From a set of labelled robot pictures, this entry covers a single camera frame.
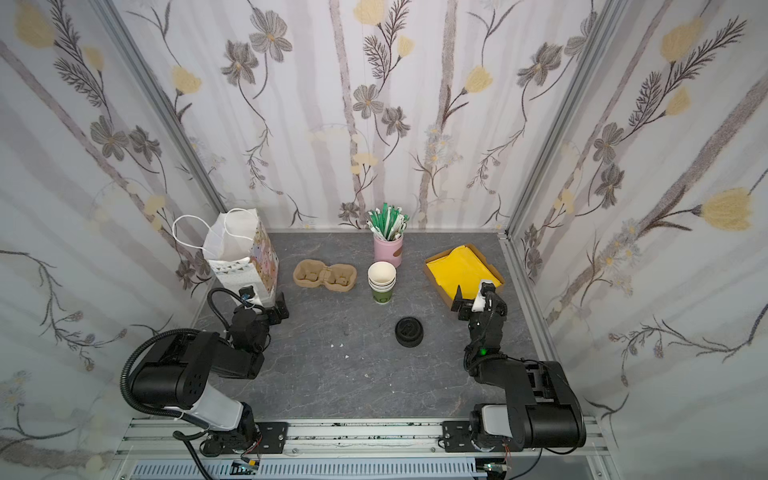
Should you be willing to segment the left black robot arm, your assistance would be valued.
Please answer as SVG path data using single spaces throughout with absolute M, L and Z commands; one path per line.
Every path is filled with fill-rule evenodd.
M 233 297 L 239 305 L 222 321 L 223 333 L 160 332 L 129 356 L 120 374 L 120 391 L 131 408 L 198 427 L 195 434 L 173 435 L 194 457 L 280 454 L 287 439 L 287 423 L 256 421 L 251 406 L 209 382 L 212 375 L 255 379 L 271 343 L 271 327 L 289 316 L 282 294 L 269 307 L 257 304 L 246 290 Z

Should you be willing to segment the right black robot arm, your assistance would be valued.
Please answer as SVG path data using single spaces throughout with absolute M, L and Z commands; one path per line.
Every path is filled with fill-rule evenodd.
M 587 429 L 579 400 L 560 363 L 515 358 L 501 349 L 508 307 L 496 286 L 484 281 L 468 299 L 456 289 L 451 310 L 465 321 L 465 372 L 481 385 L 504 392 L 503 404 L 477 404 L 470 414 L 469 444 L 478 451 L 506 448 L 558 449 L 562 455 L 583 447 Z

